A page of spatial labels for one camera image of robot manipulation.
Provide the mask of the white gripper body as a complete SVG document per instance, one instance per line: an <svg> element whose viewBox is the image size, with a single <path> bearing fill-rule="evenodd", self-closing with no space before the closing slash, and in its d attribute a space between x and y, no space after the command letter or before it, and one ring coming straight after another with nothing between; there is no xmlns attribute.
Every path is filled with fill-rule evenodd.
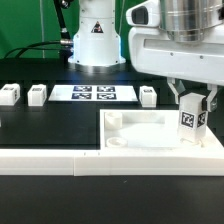
<svg viewBox="0 0 224 224"><path fill-rule="evenodd" d="M224 0L146 0L126 20L136 71L224 86Z"/></svg>

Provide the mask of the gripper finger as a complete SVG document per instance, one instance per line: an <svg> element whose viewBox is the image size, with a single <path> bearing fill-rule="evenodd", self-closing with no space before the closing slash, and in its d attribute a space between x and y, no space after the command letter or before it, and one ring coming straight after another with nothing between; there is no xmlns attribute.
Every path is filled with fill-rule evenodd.
<svg viewBox="0 0 224 224"><path fill-rule="evenodd" d="M167 84L174 94L175 103L179 103L179 96L185 91L185 87L181 80L176 78L168 78Z"/></svg>
<svg viewBox="0 0 224 224"><path fill-rule="evenodd" d="M209 94L205 96L202 100L202 109L204 111L213 112L217 109L217 93L218 86L214 84L208 84L207 90Z"/></svg>

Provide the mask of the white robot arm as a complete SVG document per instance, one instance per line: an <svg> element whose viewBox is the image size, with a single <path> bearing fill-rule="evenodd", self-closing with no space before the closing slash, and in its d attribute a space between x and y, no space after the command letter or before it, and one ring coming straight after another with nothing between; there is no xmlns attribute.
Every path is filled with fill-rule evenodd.
<svg viewBox="0 0 224 224"><path fill-rule="evenodd" d="M80 0L79 5L71 65L93 72L123 63L115 0ZM184 80L205 83L209 95L203 108L216 108L218 88L224 86L222 0L146 0L126 11L126 21L136 71L165 76L175 95L184 92Z"/></svg>

